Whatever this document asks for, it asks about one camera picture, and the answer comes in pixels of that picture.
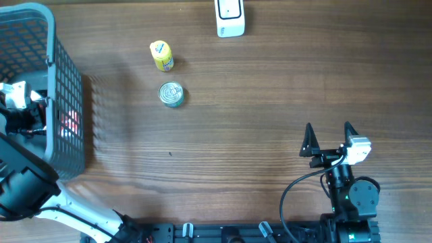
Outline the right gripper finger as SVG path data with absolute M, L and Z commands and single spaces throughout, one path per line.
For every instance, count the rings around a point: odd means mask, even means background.
M 307 123 L 304 140 L 300 148 L 300 157 L 314 157 L 320 153 L 320 146 L 311 123 Z
M 344 123 L 344 135 L 345 140 L 349 140 L 351 136 L 357 136 L 358 132 L 354 129 L 350 122 L 346 121 Z

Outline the white barcode scanner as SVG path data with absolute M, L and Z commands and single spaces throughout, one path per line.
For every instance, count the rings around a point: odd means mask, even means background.
M 243 0 L 214 0 L 217 35 L 220 38 L 242 36 L 245 32 Z

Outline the yellow mentos gum bottle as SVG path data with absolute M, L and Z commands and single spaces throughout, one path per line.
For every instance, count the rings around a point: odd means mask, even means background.
M 163 40 L 157 40 L 150 44 L 151 55 L 157 69 L 168 72 L 174 66 L 173 55 L 170 46 Z

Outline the round tin can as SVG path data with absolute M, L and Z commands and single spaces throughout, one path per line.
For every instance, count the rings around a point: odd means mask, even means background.
M 158 95 L 166 107 L 179 107 L 184 101 L 184 89 L 178 82 L 165 82 L 158 90 Z

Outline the grey plastic mesh basket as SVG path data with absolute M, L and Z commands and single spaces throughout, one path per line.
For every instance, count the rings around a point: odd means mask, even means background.
M 51 10 L 40 3 L 1 8 L 1 81 L 25 81 L 46 102 L 46 135 L 24 140 L 63 181 L 85 168 L 83 84 L 56 34 Z

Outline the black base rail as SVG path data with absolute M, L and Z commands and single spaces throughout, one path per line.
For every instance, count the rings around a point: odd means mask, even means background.
M 280 224 L 271 223 L 271 231 L 264 232 L 256 224 L 193 225 L 191 232 L 184 232 L 182 225 L 172 223 L 144 224 L 143 242 L 292 242 Z M 372 242 L 380 243 L 381 234 L 376 221 L 355 226 L 337 225 L 332 232 L 325 223 L 299 221 L 288 224 L 299 242 Z

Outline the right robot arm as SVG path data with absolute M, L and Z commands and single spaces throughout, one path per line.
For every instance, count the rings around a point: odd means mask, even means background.
M 311 124 L 305 128 L 301 157 L 310 157 L 311 168 L 323 168 L 332 213 L 320 216 L 317 242 L 380 243 L 377 205 L 379 183 L 366 176 L 354 177 L 352 166 L 366 159 L 372 143 L 358 134 L 349 122 L 344 124 L 345 143 L 335 149 L 320 149 Z

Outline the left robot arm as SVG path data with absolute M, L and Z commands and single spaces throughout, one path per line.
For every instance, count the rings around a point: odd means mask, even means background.
M 143 229 L 131 217 L 70 192 L 49 164 L 7 137 L 9 123 L 27 120 L 26 113 L 1 101 L 1 221 L 37 217 L 72 227 L 95 242 L 142 242 Z

